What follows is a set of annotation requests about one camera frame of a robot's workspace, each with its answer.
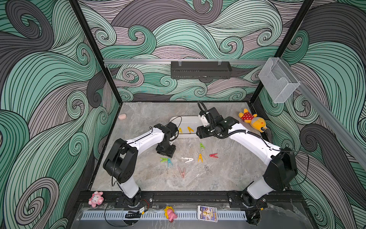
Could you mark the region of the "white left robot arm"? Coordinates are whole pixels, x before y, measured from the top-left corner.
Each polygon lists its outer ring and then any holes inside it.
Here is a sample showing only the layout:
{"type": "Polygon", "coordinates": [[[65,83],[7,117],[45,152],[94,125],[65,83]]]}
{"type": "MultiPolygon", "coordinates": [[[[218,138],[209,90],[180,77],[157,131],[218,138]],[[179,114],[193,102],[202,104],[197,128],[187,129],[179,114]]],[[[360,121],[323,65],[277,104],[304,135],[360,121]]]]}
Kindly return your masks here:
{"type": "Polygon", "coordinates": [[[124,194],[124,202],[136,206],[140,201],[141,189],[136,184],[133,174],[140,153],[153,146],[162,156],[172,158],[176,146],[172,144],[177,139],[179,130],[176,124],[157,124],[147,133],[130,140],[117,139],[104,161],[103,168],[115,179],[124,194]]]}

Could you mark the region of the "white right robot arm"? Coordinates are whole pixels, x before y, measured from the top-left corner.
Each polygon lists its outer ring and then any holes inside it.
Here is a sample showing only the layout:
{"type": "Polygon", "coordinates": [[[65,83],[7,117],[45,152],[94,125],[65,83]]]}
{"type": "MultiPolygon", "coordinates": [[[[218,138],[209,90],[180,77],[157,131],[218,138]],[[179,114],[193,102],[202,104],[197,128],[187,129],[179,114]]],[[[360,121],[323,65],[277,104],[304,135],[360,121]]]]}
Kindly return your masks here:
{"type": "Polygon", "coordinates": [[[245,206],[256,205],[264,195],[273,191],[283,191],[297,176],[294,151],[269,143],[231,116],[223,118],[214,107],[207,109],[202,102],[198,102],[198,107],[203,123],[196,132],[200,139],[214,136],[219,139],[234,140],[254,153],[267,166],[262,177],[242,191],[245,206]]]}

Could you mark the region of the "teal clothespin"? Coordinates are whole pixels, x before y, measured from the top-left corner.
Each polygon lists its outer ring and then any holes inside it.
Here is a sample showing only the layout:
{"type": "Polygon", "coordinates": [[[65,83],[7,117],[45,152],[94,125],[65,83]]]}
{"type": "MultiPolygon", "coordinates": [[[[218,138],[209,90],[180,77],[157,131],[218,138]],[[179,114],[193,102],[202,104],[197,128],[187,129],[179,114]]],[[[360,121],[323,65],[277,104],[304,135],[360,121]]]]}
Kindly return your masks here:
{"type": "Polygon", "coordinates": [[[171,167],[171,166],[173,166],[173,163],[171,162],[171,159],[170,159],[170,158],[168,158],[168,159],[167,159],[167,167],[169,168],[169,167],[171,167]]]}

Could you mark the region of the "grey clothespin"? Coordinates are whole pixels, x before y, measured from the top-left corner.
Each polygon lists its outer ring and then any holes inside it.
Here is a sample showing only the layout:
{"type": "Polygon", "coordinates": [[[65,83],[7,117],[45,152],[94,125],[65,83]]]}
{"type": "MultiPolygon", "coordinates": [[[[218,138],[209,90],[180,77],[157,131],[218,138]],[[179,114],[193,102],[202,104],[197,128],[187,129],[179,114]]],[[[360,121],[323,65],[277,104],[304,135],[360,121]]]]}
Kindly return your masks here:
{"type": "Polygon", "coordinates": [[[206,171],[207,175],[212,174],[212,171],[210,170],[210,168],[207,165],[205,165],[205,171],[206,171]]]}

